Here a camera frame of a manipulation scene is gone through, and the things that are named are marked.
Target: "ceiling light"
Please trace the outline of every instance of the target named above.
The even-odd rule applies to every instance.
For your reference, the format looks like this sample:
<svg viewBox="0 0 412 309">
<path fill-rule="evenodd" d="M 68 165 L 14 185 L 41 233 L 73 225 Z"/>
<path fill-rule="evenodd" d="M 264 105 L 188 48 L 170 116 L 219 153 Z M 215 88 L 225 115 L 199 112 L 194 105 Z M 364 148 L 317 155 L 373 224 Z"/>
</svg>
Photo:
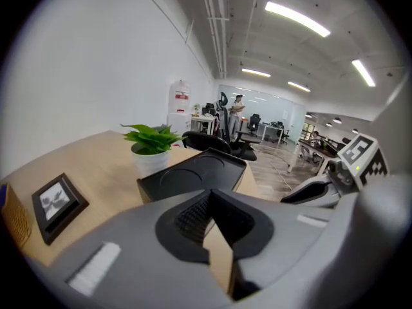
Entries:
<svg viewBox="0 0 412 309">
<path fill-rule="evenodd" d="M 312 31 L 315 31 L 316 33 L 320 34 L 324 38 L 330 35 L 330 31 L 324 28 L 322 25 L 301 13 L 295 12 L 292 9 L 278 5 L 277 3 L 271 3 L 270 1 L 266 4 L 265 9 L 268 12 L 279 14 L 295 22 L 301 23 L 302 25 L 305 25 Z"/>
<path fill-rule="evenodd" d="M 260 71 L 255 71 L 255 70 L 250 70 L 250 69 L 242 69 L 243 72 L 249 72 L 249 73 L 253 73 L 255 75 L 262 75 L 264 77 L 270 77 L 269 73 L 264 73 L 264 72 L 260 72 Z"/>
<path fill-rule="evenodd" d="M 306 88 L 306 87 L 303 87 L 303 86 L 301 86 L 301 85 L 295 84 L 295 83 L 292 82 L 292 81 L 289 81 L 288 84 L 291 85 L 291 86 L 298 87 L 299 89 L 303 89 L 304 91 L 310 91 L 309 88 Z"/>
<path fill-rule="evenodd" d="M 354 61 L 352 61 L 352 64 L 357 68 L 360 75 L 362 75 L 363 79 L 365 79 L 369 87 L 376 86 L 372 77 L 370 76 L 370 74 L 368 73 L 368 71 L 366 70 L 366 68 L 364 67 L 364 65 L 362 64 L 360 60 L 355 59 Z"/>
</svg>

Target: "black picture frame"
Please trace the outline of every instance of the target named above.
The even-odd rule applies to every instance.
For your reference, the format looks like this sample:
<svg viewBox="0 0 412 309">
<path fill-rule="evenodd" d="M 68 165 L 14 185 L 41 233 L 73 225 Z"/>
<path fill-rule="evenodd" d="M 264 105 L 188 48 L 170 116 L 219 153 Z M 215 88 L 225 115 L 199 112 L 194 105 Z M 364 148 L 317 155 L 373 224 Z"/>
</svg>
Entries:
<svg viewBox="0 0 412 309">
<path fill-rule="evenodd" d="M 42 205 L 41 196 L 54 185 L 59 184 L 68 201 L 50 218 Z M 73 186 L 66 174 L 62 173 L 32 194 L 34 214 L 41 236 L 47 245 L 53 243 L 56 237 L 89 205 L 88 201 Z"/>
</svg>

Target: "ceiling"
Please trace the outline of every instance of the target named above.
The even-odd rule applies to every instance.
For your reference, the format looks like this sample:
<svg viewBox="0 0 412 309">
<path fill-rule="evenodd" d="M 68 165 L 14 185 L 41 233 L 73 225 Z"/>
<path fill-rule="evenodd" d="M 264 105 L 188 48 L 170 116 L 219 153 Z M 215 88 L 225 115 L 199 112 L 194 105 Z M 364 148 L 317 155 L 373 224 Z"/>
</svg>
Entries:
<svg viewBox="0 0 412 309">
<path fill-rule="evenodd" d="M 218 0 L 214 1 L 216 17 Z M 261 82 L 293 91 L 306 100 L 382 107 L 406 73 L 401 53 L 365 0 L 225 0 L 227 77 Z M 331 34 L 325 38 L 265 10 L 268 1 L 301 12 Z M 204 0 L 180 0 L 195 18 L 194 33 L 219 78 Z M 248 24 L 251 11 L 253 16 Z M 360 59 L 376 87 L 368 87 L 351 64 Z M 241 67 L 271 74 L 243 73 Z M 310 93 L 288 81 L 308 86 Z"/>
<path fill-rule="evenodd" d="M 366 132 L 369 129 L 371 124 L 370 121 L 364 119 L 358 119 L 353 117 L 347 117 L 343 115 L 332 115 L 329 113 L 312 113 L 308 112 L 312 115 L 312 118 L 306 118 L 306 121 L 314 122 L 316 124 L 326 126 L 326 123 L 331 123 L 332 127 L 335 129 L 340 129 L 341 131 L 352 131 L 352 129 L 357 129 L 359 132 Z M 334 122 L 334 118 L 339 117 L 342 120 L 341 124 L 337 124 Z"/>
</svg>

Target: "framed photo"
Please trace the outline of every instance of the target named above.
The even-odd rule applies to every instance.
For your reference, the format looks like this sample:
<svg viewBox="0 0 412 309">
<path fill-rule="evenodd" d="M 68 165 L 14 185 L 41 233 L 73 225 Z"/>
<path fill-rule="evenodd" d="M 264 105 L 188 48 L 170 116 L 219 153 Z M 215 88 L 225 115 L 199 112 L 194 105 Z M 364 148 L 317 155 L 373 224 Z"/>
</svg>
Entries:
<svg viewBox="0 0 412 309">
<path fill-rule="evenodd" d="M 89 205 L 64 173 L 36 191 L 32 200 L 37 224 L 47 245 Z"/>
</svg>

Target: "window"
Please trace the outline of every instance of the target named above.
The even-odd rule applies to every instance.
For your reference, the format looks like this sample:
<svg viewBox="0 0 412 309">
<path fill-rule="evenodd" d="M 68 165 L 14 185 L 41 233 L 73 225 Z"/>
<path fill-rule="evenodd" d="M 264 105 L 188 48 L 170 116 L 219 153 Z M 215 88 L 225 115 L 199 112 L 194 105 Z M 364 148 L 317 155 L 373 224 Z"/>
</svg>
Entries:
<svg viewBox="0 0 412 309">
<path fill-rule="evenodd" d="M 305 122 L 303 124 L 303 128 L 302 128 L 302 132 L 301 132 L 301 140 L 309 140 L 310 136 L 312 135 L 312 133 L 315 131 L 315 126 L 308 124 L 307 122 Z"/>
</svg>

